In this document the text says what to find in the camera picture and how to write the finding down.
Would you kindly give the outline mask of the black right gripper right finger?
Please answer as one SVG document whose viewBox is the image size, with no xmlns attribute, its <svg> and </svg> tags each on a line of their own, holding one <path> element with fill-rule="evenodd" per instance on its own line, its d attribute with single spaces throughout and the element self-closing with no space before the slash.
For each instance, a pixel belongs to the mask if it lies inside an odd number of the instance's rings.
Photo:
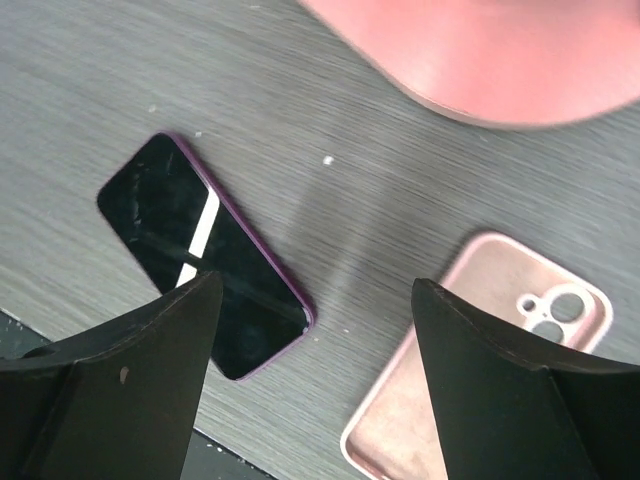
<svg viewBox="0 0 640 480">
<path fill-rule="evenodd" d="M 429 279 L 411 306 L 452 479 L 635 479 L 639 369 L 545 340 Z"/>
</svg>

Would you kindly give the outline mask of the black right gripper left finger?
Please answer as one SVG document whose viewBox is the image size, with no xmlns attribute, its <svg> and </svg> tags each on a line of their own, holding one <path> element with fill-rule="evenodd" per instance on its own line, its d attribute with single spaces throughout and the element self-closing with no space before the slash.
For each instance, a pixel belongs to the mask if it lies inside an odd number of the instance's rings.
<svg viewBox="0 0 640 480">
<path fill-rule="evenodd" d="M 1 363 L 5 479 L 177 479 L 216 335 L 222 280 Z"/>
</svg>

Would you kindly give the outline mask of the pink phone case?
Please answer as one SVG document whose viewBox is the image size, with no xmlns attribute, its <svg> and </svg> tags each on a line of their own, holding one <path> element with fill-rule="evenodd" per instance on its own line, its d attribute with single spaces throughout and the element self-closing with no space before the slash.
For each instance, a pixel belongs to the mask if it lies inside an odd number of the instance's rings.
<svg viewBox="0 0 640 480">
<path fill-rule="evenodd" d="M 613 322 L 612 304 L 599 288 L 497 232 L 472 237 L 440 283 L 492 315 L 586 353 Z M 415 331 L 356 409 L 340 447 L 369 479 L 446 478 Z"/>
</svg>

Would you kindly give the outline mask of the purple smartphone black screen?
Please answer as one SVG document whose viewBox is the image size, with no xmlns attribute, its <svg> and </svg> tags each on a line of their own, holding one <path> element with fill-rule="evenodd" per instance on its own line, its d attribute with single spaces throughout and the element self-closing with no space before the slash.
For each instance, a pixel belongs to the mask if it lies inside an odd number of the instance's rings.
<svg viewBox="0 0 640 480">
<path fill-rule="evenodd" d="M 314 324 L 309 295 L 182 136 L 151 136 L 96 204 L 160 293 L 221 275 L 211 360 L 226 378 L 251 376 Z"/>
</svg>

